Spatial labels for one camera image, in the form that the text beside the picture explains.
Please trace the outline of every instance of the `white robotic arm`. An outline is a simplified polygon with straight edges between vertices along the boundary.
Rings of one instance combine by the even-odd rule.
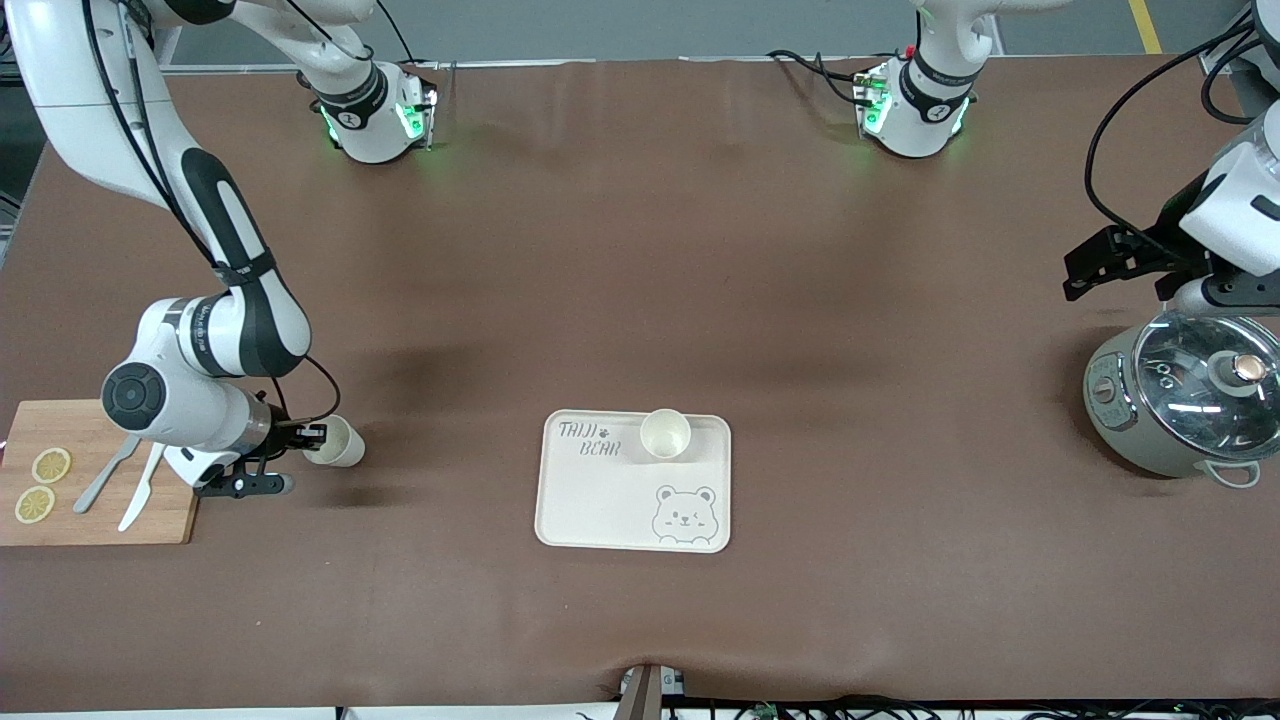
[[[960,131],[969,92],[993,47],[997,13],[1039,13],[1071,0],[910,0],[919,37],[909,58],[869,70],[854,96],[863,133],[905,158],[942,150]]]
[[[23,81],[59,155],[104,187],[173,210],[224,286],[218,295],[152,304],[129,356],[102,386],[108,416],[170,446],[165,456],[178,474],[202,488],[246,459],[260,461],[261,471],[266,457],[314,447],[323,433],[223,379],[285,375],[307,357],[311,328],[236,181],[183,127],[143,45],[150,20],[177,22],[174,8],[192,13],[197,4],[8,0],[5,13]],[[223,5],[230,3],[204,3],[210,13]],[[383,77],[362,63],[361,83]],[[357,61],[338,65],[346,70],[326,81],[360,72]],[[356,146],[376,135],[362,129],[353,131]],[[406,137],[398,120],[396,135]],[[255,487],[287,489],[287,479],[275,480]]]
[[[431,145],[435,86],[392,63],[372,61],[347,27],[367,19],[375,0],[232,0],[228,6],[232,20],[298,65],[320,100],[330,138],[352,159],[387,163]]]
[[[1254,0],[1251,19],[1252,26],[1231,32],[1256,31],[1267,51],[1280,56],[1280,0]],[[1076,300],[1106,282],[1162,273],[1157,297],[1189,315],[1280,315],[1277,156],[1280,102],[1219,151],[1151,227],[1138,231],[1112,213],[1117,224],[1069,252],[1066,299]]]

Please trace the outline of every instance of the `pot handle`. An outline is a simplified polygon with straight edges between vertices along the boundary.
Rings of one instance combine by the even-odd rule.
[[[1258,484],[1258,478],[1262,477],[1262,468],[1258,466],[1257,461],[1253,462],[1216,462],[1213,460],[1201,460],[1196,464],[1201,471],[1210,477],[1213,482],[1220,486],[1229,487],[1231,489],[1248,489]],[[1219,470],[1248,470],[1249,479],[1243,483],[1233,483],[1231,480],[1222,477]]]

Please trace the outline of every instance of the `green led light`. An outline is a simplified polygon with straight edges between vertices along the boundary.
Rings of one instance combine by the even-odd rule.
[[[396,104],[396,109],[399,110],[401,124],[404,126],[404,133],[408,135],[410,140],[417,140],[422,137],[425,129],[422,128],[422,113],[413,109],[412,105]]]
[[[956,110],[956,124],[951,126],[951,135],[960,132],[960,127],[964,123],[964,111],[968,109],[969,109],[969,99],[965,97],[964,102],[960,105],[960,109]]]
[[[867,132],[877,133],[884,127],[884,118],[892,108],[892,97],[888,92],[881,94],[879,99],[867,109]]]
[[[334,141],[335,143],[340,142],[338,140],[338,131],[334,129],[333,127],[333,118],[329,117],[329,111],[325,110],[323,106],[320,108],[320,117],[324,118],[324,124],[326,128],[329,128],[329,140]]]

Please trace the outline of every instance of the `cutting board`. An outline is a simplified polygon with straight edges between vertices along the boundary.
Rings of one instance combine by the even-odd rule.
[[[151,443],[143,441],[102,488],[83,515],[72,511],[76,500],[106,466],[124,442],[97,400],[36,400],[18,406],[0,464],[0,546],[52,544],[180,544],[191,537],[196,496],[164,461],[151,479],[151,500],[125,532],[116,530],[142,475]],[[50,447],[72,454],[72,469],[47,486],[56,493],[54,511],[23,525],[14,515],[18,496],[40,484],[31,464]]]

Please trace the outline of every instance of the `white plastic tray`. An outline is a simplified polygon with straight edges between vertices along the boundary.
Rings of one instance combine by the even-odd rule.
[[[719,552],[730,536],[728,423],[686,415],[689,448],[658,460],[640,445],[646,413],[558,410],[543,425],[538,539],[563,547]]]

